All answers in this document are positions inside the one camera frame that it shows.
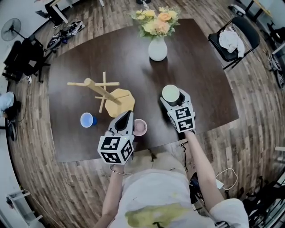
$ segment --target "wooden stick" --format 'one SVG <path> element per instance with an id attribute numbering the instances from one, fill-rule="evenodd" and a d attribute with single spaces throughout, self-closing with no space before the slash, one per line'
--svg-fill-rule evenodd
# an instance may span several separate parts
<path id="1" fill-rule="evenodd" d="M 68 82 L 68 86 L 86 86 L 85 83 L 77 83 L 77 82 Z"/>
<path id="2" fill-rule="evenodd" d="M 127 94 L 127 95 L 122 95 L 122 96 L 120 96 L 120 97 L 117 97 L 116 99 L 124 98 L 124 97 L 127 97 L 127 96 L 129 96 L 129 94 Z"/>
<path id="3" fill-rule="evenodd" d="M 119 86 L 119 82 L 95 83 L 95 86 Z"/>
<path id="4" fill-rule="evenodd" d="M 103 71 L 103 84 L 106 84 L 106 72 L 105 71 Z M 102 113 L 104 100 L 105 100 L 105 96 L 102 97 L 100 108 L 99 108 L 99 113 Z"/>
<path id="5" fill-rule="evenodd" d="M 112 102 L 116 103 L 117 105 L 121 105 L 122 103 L 118 100 L 115 99 L 115 97 L 113 95 L 111 95 L 110 93 L 108 93 L 106 90 L 104 90 L 102 87 L 99 86 L 95 86 L 95 82 L 92 81 L 90 78 L 86 78 L 84 80 L 84 84 L 89 87 L 90 89 L 94 90 L 95 92 L 99 93 L 102 96 L 105 96 L 106 98 L 108 98 L 109 100 L 111 100 Z"/>

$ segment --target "white t-shirt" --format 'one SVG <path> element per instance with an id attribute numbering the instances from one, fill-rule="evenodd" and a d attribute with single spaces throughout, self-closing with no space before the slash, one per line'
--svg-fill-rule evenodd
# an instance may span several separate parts
<path id="1" fill-rule="evenodd" d="M 3 95 L 0 95 L 0 116 L 3 115 L 3 112 L 11 107 L 14 104 L 14 93 L 7 92 Z"/>
<path id="2" fill-rule="evenodd" d="M 126 178 L 118 213 L 110 228 L 213 228 L 226 221 L 249 227 L 242 202 L 227 199 L 210 210 L 209 217 L 192 209 L 187 178 L 177 172 L 148 169 Z"/>

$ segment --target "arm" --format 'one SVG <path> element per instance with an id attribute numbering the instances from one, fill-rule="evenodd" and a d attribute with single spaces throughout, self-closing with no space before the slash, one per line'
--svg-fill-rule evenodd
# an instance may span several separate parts
<path id="1" fill-rule="evenodd" d="M 217 188 L 214 170 L 204 154 L 195 134 L 191 131 L 186 131 L 185 136 L 189 142 L 206 209 L 210 211 L 212 207 L 222 202 L 224 198 Z"/>
<path id="2" fill-rule="evenodd" d="M 123 173 L 124 166 L 115 165 L 114 170 Z M 96 223 L 95 228 L 106 228 L 116 216 L 122 196 L 122 181 L 123 175 L 112 173 L 103 203 L 102 217 Z"/>

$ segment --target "orange rose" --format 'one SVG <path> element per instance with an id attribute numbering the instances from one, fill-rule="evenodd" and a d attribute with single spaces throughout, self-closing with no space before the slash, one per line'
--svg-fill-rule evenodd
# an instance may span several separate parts
<path id="1" fill-rule="evenodd" d="M 167 12 L 161 12 L 157 18 L 159 18 L 162 21 L 167 21 L 171 19 L 171 16 Z"/>
<path id="2" fill-rule="evenodd" d="M 170 25 L 162 20 L 154 20 L 154 27 L 157 33 L 163 35 L 166 35 L 170 29 Z"/>

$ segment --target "wooden toy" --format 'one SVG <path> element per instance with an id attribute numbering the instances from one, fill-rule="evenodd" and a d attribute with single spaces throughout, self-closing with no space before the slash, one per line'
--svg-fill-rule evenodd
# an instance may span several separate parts
<path id="1" fill-rule="evenodd" d="M 103 72 L 103 83 L 96 83 L 90 78 L 86 78 L 84 83 L 76 83 L 76 82 L 68 82 L 69 86 L 84 86 L 88 87 L 95 92 L 102 95 L 102 97 L 95 96 L 95 99 L 101 99 L 101 104 L 99 108 L 99 113 L 102 112 L 104 101 L 105 108 L 109 114 L 109 116 L 115 118 L 119 116 L 121 113 L 126 111 L 133 111 L 135 99 L 128 90 L 116 89 L 113 92 L 109 93 L 106 90 L 107 86 L 119 86 L 119 82 L 106 82 L 106 73 Z"/>

